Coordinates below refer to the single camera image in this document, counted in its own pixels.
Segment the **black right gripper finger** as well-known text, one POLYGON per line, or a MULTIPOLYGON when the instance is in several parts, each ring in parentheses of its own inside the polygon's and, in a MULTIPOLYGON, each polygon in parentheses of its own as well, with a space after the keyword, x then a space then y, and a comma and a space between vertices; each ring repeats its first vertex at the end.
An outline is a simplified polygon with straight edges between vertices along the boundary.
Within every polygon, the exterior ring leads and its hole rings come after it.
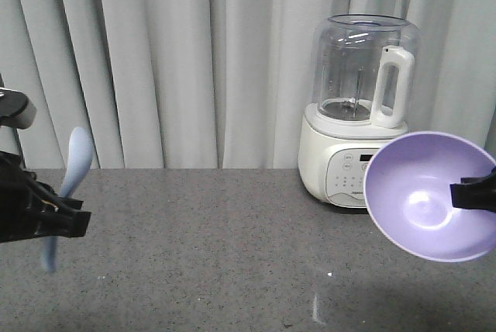
POLYGON ((495 168, 483 177, 461 178, 449 189, 453 207, 495 212, 495 168))

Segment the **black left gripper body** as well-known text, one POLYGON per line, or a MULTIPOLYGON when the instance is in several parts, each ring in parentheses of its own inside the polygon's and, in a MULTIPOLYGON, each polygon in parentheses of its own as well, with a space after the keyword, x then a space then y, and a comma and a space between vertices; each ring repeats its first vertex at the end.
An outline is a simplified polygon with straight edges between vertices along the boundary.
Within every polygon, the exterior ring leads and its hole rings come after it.
POLYGON ((19 155, 1 152, 1 242, 48 237, 48 226, 36 215, 44 203, 36 194, 50 186, 20 166, 19 155))

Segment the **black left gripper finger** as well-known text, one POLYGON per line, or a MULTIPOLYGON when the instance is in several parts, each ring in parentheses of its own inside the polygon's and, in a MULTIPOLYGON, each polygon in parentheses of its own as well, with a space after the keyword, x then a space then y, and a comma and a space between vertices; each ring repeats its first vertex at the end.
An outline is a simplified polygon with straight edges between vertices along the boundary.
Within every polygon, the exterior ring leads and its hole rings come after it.
POLYGON ((41 212, 38 234, 40 237, 83 237, 87 232, 90 218, 90 212, 78 209, 65 212, 62 210, 41 212))
POLYGON ((52 195, 50 200, 50 207, 53 211, 59 211, 60 207, 66 206, 71 209, 81 210, 83 201, 79 199, 73 199, 70 197, 61 197, 53 189, 50 190, 52 195))

